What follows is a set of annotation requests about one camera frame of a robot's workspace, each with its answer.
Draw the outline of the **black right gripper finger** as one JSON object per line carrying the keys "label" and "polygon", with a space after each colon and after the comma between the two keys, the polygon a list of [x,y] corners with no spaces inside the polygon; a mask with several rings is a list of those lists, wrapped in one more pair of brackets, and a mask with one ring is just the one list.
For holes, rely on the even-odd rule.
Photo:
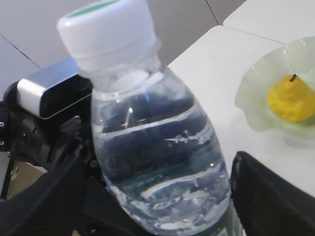
{"label": "black right gripper finger", "polygon": [[231,168],[233,204],[248,236],[313,236],[315,199],[239,151]]}

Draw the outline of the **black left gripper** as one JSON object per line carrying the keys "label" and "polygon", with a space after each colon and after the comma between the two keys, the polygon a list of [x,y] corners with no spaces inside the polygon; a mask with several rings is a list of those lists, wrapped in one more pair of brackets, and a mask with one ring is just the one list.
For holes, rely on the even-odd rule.
{"label": "black left gripper", "polygon": [[41,119],[20,107],[13,83],[0,103],[0,122],[1,151],[14,161],[52,169],[0,205],[2,236],[148,234],[95,178],[102,173],[93,146],[90,96]]}

